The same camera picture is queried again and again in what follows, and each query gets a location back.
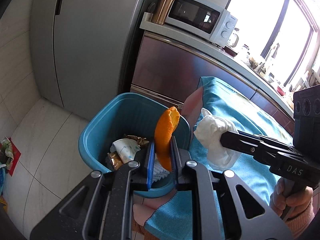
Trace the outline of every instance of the tile floor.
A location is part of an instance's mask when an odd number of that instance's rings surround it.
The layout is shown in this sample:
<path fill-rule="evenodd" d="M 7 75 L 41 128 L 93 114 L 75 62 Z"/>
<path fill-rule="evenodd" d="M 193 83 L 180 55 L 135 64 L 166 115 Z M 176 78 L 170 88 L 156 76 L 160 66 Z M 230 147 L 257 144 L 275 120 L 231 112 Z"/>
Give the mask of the tile floor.
<path fill-rule="evenodd" d="M 78 152 L 78 138 L 88 121 L 41 98 L 12 135 L 21 152 L 13 176 L 6 176 L 8 215 L 29 239 L 33 227 L 91 169 Z M 134 201 L 143 198 L 135 196 Z M 142 240 L 139 233 L 132 239 Z"/>

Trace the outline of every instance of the blue trash can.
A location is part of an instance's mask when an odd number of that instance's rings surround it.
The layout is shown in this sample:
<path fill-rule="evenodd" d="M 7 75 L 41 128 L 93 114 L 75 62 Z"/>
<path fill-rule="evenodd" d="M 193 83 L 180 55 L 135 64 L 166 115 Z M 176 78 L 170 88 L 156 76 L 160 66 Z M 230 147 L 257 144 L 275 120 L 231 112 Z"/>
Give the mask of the blue trash can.
<path fill-rule="evenodd" d="M 135 93 L 120 94 L 111 100 L 84 128 L 79 138 L 79 152 L 84 162 L 93 170 L 110 172 L 104 166 L 112 143 L 127 135 L 150 138 L 166 106 Z M 173 135 L 179 148 L 188 150 L 191 130 L 188 122 L 180 117 Z M 146 198 L 161 197 L 173 189 L 172 177 L 152 184 L 148 192 L 135 193 Z"/>

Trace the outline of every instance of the microwave window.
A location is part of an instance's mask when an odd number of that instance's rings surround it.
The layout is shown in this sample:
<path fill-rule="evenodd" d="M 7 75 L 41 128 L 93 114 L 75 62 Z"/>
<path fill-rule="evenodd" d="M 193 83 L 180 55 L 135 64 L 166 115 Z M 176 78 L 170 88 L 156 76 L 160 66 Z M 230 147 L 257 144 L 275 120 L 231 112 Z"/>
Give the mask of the microwave window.
<path fill-rule="evenodd" d="M 211 33 L 220 12 L 194 0 L 175 0 L 169 17 Z"/>

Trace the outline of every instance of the microwave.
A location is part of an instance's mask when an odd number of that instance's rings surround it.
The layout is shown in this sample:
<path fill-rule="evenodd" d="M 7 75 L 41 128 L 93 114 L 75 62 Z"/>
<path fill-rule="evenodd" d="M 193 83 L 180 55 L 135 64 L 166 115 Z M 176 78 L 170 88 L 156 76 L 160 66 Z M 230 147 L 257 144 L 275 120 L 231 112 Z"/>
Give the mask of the microwave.
<path fill-rule="evenodd" d="M 165 23 L 224 47 L 237 19 L 207 0 L 174 0 Z"/>

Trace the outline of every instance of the microwave knob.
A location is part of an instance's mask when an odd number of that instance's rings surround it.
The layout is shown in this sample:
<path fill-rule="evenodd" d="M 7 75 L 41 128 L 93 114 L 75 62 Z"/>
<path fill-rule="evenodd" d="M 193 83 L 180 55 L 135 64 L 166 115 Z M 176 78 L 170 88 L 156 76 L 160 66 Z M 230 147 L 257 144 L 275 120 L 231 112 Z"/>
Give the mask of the microwave knob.
<path fill-rule="evenodd" d="M 229 35 L 228 35 L 228 33 L 226 31 L 223 31 L 221 33 L 221 36 L 222 36 L 222 38 L 227 38 Z"/>
<path fill-rule="evenodd" d="M 226 23 L 226 27 L 227 27 L 228 29 L 232 29 L 233 24 L 232 24 L 231 22 L 227 22 L 227 23 Z"/>

